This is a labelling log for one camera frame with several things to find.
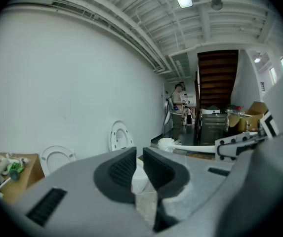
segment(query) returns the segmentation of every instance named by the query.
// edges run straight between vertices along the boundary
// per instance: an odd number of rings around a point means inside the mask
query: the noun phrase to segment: person
[[[185,106],[184,109],[185,109],[184,113],[187,117],[186,119],[187,125],[191,125],[192,124],[192,114],[193,114],[192,109],[189,108],[188,106]]]
[[[182,115],[183,115],[183,104],[187,104],[186,101],[182,101],[181,95],[183,91],[183,86],[177,84],[174,88],[172,94],[173,110],[172,110],[172,120],[173,120],[173,129],[172,129],[172,139],[178,140],[178,137],[182,128]]]

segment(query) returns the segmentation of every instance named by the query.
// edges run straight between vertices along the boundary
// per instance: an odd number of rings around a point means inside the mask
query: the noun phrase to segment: cardboard box
[[[238,132],[246,131],[246,122],[249,121],[249,131],[258,130],[258,122],[263,118],[264,114],[267,112],[268,108],[262,102],[253,102],[251,107],[245,111],[245,114],[252,115],[251,117],[239,117],[235,114],[229,115],[229,127],[237,130]]]
[[[38,154],[13,154],[13,156],[28,158],[29,163],[20,173],[18,181],[9,181],[0,190],[4,194],[3,200],[10,204],[15,203],[31,185],[44,177]]]

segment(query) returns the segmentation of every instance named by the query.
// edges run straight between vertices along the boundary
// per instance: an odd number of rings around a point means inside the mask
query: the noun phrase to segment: wooden staircase
[[[238,50],[199,53],[198,60],[200,107],[229,105],[237,74]]]

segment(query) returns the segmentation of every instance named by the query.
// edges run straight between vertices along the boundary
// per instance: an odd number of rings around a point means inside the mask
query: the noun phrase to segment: toilet seat
[[[61,146],[49,147],[40,155],[40,164],[45,176],[75,160],[75,154]]]
[[[108,146],[110,151],[131,148],[135,146],[132,135],[129,133],[124,122],[118,120],[113,124]]]

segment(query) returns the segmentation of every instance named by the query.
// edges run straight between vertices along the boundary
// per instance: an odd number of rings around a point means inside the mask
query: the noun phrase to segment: white toilet seat
[[[45,176],[75,160],[75,154],[61,146],[49,147],[40,155],[40,164]]]
[[[124,122],[116,121],[110,132],[109,150],[115,151],[123,148],[134,147],[132,135],[129,133]]]

